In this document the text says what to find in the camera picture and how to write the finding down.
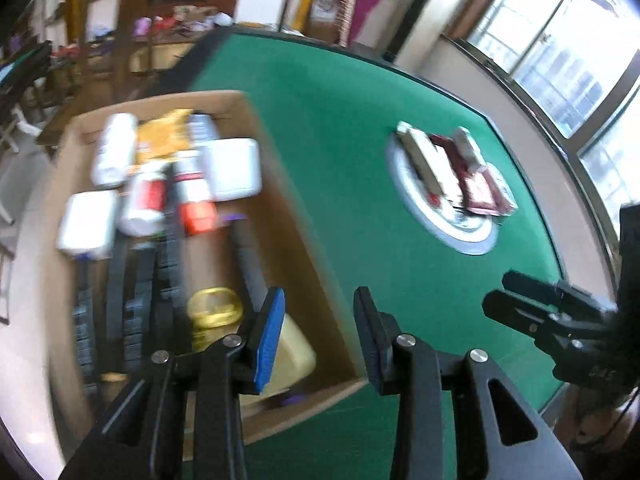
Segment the metal bolt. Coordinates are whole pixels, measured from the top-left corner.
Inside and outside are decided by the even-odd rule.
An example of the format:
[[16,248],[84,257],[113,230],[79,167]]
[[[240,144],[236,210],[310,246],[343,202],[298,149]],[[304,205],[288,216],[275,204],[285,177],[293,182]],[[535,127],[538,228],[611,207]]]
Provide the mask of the metal bolt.
[[167,352],[166,350],[156,350],[151,355],[151,360],[157,365],[164,364],[169,360],[169,352]]
[[242,338],[238,334],[225,335],[225,338],[222,340],[222,344],[229,348],[235,348],[242,344]]
[[396,342],[400,346],[405,346],[409,348],[415,345],[415,337],[412,336],[411,334],[400,334],[398,337],[396,337]]
[[471,357],[471,360],[475,361],[476,363],[485,363],[489,358],[487,353],[479,348],[474,348],[471,352],[469,352],[469,357]]

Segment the pink object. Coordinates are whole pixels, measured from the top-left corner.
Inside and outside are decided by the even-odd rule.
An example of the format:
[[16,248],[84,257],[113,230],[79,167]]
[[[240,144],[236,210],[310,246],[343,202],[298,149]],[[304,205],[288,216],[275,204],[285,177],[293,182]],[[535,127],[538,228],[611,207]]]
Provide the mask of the pink object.
[[379,4],[380,0],[340,0],[340,46],[350,46],[358,37],[369,13]]

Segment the window pane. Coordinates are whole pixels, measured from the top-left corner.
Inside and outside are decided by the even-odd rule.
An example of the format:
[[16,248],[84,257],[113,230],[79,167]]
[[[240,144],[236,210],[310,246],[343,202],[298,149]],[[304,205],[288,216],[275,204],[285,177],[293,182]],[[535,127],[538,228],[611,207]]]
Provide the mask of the window pane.
[[469,42],[507,72],[516,64],[560,0],[495,0]]
[[514,79],[570,137],[613,88],[637,48],[636,20],[591,0],[571,0]]
[[640,200],[640,93],[581,157],[620,235],[620,206]]

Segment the beige box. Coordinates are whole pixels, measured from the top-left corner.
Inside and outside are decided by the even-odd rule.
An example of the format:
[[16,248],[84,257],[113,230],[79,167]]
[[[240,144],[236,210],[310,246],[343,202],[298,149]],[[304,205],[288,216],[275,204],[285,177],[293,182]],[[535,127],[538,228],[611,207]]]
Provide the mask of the beige box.
[[[278,155],[264,133],[247,98],[237,91],[192,92],[166,95],[100,108],[75,117],[65,130],[47,194],[44,247],[41,265],[41,301],[45,306],[52,392],[64,423],[76,438],[84,437],[94,423],[83,391],[76,361],[72,308],[76,301],[74,266],[56,249],[56,237],[65,204],[74,193],[92,190],[89,174],[96,139],[106,119],[129,112],[142,121],[157,118],[174,108],[194,108],[210,114],[222,137],[253,137],[260,144],[262,191],[254,197],[217,204],[221,215],[242,213],[255,234],[258,256],[267,286],[277,285],[286,295],[286,311],[300,327],[317,355],[315,370],[300,384],[302,400],[273,409],[243,412],[245,442],[281,431],[305,420],[358,390],[359,362],[353,341],[347,344],[338,322],[344,305],[335,285],[312,257],[313,240],[305,234],[303,218],[296,213],[296,199]],[[229,258],[224,229],[205,238],[188,238],[184,244],[184,277],[187,295],[201,288],[236,288],[239,276]],[[104,290],[106,263],[98,264],[96,291]],[[94,308],[103,308],[103,301]]]

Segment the green tabletop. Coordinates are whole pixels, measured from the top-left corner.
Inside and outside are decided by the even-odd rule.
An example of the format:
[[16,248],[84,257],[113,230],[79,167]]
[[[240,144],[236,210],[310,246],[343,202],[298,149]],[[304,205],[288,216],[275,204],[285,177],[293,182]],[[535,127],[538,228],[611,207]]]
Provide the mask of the green tabletop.
[[[530,338],[482,314],[484,295],[516,269],[558,280],[561,267],[545,223],[508,150],[481,114],[394,70],[276,38],[231,34],[203,56],[189,89],[248,94],[289,173],[311,235],[350,304],[368,285],[380,310],[441,351],[483,348],[525,398],[541,408],[559,383]],[[468,128],[485,159],[511,186],[519,209],[482,256],[443,244],[401,202],[385,147],[398,121],[428,133]],[[251,478],[388,478],[398,400],[368,386],[291,430],[249,446]],[[451,433],[452,418],[446,416]],[[448,477],[452,439],[446,439]]]

